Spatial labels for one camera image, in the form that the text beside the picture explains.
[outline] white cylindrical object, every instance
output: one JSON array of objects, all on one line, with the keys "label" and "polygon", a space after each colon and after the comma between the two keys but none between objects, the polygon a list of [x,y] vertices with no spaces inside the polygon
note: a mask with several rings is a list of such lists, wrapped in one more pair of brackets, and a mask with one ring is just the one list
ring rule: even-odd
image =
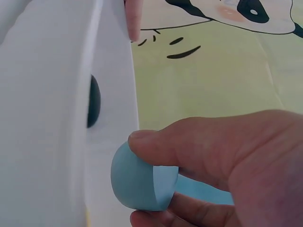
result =
[{"label": "white cylindrical object", "polygon": [[86,226],[86,118],[101,7],[33,0],[12,27],[0,23],[1,227]]}]

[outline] finger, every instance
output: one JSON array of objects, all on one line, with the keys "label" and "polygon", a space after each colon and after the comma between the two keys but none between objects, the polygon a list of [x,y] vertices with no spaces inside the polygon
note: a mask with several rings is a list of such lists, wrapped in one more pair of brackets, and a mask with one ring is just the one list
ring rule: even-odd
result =
[{"label": "finger", "polygon": [[[236,117],[188,118],[161,131],[137,131],[128,142],[136,155],[152,165],[179,166],[199,181],[227,190],[231,172],[243,160],[262,157],[258,167],[264,168],[281,155],[280,150],[293,146],[289,142],[294,140],[288,140],[285,132],[298,120],[299,115],[294,115],[263,111]],[[273,154],[264,154],[273,150],[270,146],[276,139],[281,145]],[[253,155],[255,150],[262,155]]]},{"label": "finger", "polygon": [[134,211],[130,221],[133,227],[164,227],[153,216],[143,211]]},{"label": "finger", "polygon": [[180,217],[168,211],[150,212],[150,214],[165,227],[196,227],[195,225],[181,219]]},{"label": "finger", "polygon": [[131,223],[133,227],[196,227],[168,211],[135,211],[131,214]]},{"label": "finger", "polygon": [[175,193],[169,211],[196,226],[239,227],[234,206],[216,205]]},{"label": "finger", "polygon": [[129,38],[138,41],[140,36],[143,0],[126,0],[125,13]]}]

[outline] cartoon drawing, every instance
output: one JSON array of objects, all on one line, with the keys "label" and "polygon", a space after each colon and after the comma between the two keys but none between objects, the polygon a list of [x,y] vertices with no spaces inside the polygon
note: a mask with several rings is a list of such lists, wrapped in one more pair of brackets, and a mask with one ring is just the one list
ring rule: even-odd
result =
[{"label": "cartoon drawing", "polygon": [[[210,21],[220,22],[252,32],[303,38],[303,28],[292,20],[292,0],[151,0],[144,1],[143,21],[138,46],[155,42],[161,30]],[[170,43],[174,45],[183,37]],[[180,55],[191,55],[200,47]]]}]

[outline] light blue foam piece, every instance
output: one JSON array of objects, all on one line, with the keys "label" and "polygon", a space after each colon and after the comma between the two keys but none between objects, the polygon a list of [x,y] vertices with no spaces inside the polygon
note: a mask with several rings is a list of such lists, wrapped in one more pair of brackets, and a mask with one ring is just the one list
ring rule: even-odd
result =
[{"label": "light blue foam piece", "polygon": [[176,166],[152,166],[137,157],[124,143],[115,153],[111,184],[117,199],[135,210],[166,210],[178,179]]},{"label": "light blue foam piece", "polygon": [[224,192],[205,183],[194,181],[184,176],[179,176],[176,191],[195,199],[216,203],[233,205],[229,192]]}]

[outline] black line drawing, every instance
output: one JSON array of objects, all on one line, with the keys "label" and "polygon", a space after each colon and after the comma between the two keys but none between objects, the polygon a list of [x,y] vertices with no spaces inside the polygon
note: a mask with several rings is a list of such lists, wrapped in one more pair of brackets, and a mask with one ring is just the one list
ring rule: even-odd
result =
[{"label": "black line drawing", "polygon": [[[228,26],[249,30],[256,33],[273,35],[294,34],[303,38],[303,28],[292,19],[293,0],[152,0],[146,1],[150,5],[146,10],[157,10],[158,20],[155,26],[151,18],[141,29],[142,32],[152,32],[153,42],[156,36],[160,35],[159,30],[172,29],[177,27],[191,26],[205,22],[219,22]],[[149,38],[144,38],[138,46],[142,46]],[[170,42],[174,45],[183,40],[182,38]],[[193,54],[192,50],[175,55],[169,55],[169,59],[179,59]]]}]

